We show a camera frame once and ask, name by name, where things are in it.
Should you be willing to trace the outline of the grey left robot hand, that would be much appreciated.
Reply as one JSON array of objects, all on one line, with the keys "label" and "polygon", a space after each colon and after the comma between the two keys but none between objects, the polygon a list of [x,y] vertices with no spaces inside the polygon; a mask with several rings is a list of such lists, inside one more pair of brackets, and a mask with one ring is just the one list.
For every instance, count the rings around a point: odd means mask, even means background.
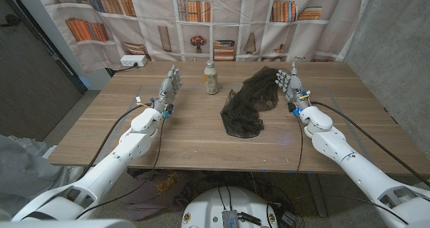
[{"label": "grey left robot hand", "polygon": [[161,84],[159,94],[155,98],[153,108],[160,113],[164,113],[167,105],[174,102],[175,96],[182,85],[179,69],[176,69],[175,65],[171,65],[166,78]]}]

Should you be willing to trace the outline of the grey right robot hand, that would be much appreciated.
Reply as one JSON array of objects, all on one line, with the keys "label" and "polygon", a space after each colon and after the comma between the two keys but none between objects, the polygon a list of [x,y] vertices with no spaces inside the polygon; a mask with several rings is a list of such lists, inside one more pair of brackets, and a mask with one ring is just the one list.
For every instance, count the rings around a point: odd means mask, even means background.
[{"label": "grey right robot hand", "polygon": [[275,83],[285,94],[289,112],[295,116],[299,116],[301,111],[310,106],[310,92],[304,90],[297,72],[296,60],[294,60],[290,73],[279,70],[276,73],[277,79],[275,80]]}]

